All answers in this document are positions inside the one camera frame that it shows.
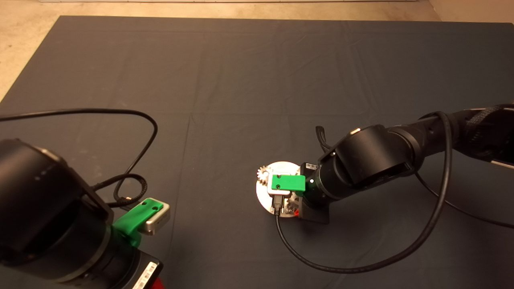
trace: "red part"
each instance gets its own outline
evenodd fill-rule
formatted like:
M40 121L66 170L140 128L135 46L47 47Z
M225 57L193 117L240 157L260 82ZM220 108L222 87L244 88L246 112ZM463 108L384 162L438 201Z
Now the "red part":
M162 285L160 278L155 279L155 282L152 285L152 289L164 289L164 285Z

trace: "metal disc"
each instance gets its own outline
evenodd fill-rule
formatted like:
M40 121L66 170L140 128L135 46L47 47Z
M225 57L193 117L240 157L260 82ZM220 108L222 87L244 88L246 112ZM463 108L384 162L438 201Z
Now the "metal disc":
M267 166L268 168L278 172L288 172L291 175L300 174L300 166L288 161L277 161ZM271 205L272 198L268 194L267 186L257 181L255 190L257 192L257 198L263 206L263 208L270 214L273 214L273 207ZM298 203L298 197L293 192L290 198L284 199L284 209L280 216L290 218L295 216L295 203Z

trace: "green clip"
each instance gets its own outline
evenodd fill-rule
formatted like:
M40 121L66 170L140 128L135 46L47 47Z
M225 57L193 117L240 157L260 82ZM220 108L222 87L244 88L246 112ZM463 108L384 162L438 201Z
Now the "green clip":
M161 210L163 206L162 203L147 198L116 220L113 227L120 231L132 246L137 248L141 243L141 234L137 229Z
M303 196L305 191L304 175L273 175L271 179L273 190L294 191L297 196Z

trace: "white label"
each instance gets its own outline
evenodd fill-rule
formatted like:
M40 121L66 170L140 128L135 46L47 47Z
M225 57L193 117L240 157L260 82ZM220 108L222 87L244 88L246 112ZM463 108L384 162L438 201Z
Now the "white label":
M309 164L308 162L305 163L305 167L310 169L310 170L315 170L315 169L318 168L318 166L313 165L313 164Z
M141 276L136 282L136 285L134 285L132 289L143 289L148 283L148 280L150 279L156 268L157 264L155 264L154 262L148 263L148 266L146 266L146 269L143 271L143 274L141 274Z

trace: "gear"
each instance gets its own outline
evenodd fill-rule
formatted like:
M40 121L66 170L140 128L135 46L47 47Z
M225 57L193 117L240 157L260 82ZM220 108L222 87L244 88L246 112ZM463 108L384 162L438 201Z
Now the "gear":
M264 186L268 185L269 167L262 166L257 170L257 180Z

